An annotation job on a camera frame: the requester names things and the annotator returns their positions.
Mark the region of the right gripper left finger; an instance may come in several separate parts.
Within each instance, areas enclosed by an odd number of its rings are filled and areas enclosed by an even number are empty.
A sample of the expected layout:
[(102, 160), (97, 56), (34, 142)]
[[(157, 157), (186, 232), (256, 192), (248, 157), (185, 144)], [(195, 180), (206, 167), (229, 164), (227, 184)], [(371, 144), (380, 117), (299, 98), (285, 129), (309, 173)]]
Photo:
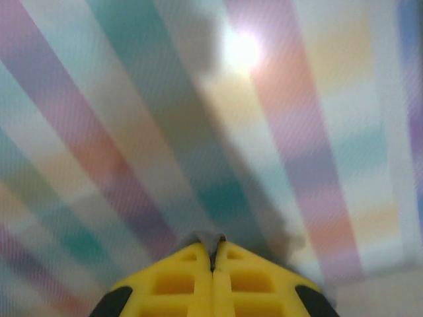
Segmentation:
[(212, 272), (193, 243), (117, 282), (91, 316), (212, 316)]

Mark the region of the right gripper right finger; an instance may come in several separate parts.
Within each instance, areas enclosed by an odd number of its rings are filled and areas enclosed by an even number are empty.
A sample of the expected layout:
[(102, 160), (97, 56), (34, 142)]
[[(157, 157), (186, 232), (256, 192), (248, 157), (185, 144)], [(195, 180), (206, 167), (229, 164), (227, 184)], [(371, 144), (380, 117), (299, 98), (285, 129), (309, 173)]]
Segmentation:
[(231, 242), (219, 244), (213, 271), (216, 316), (337, 316), (311, 280)]

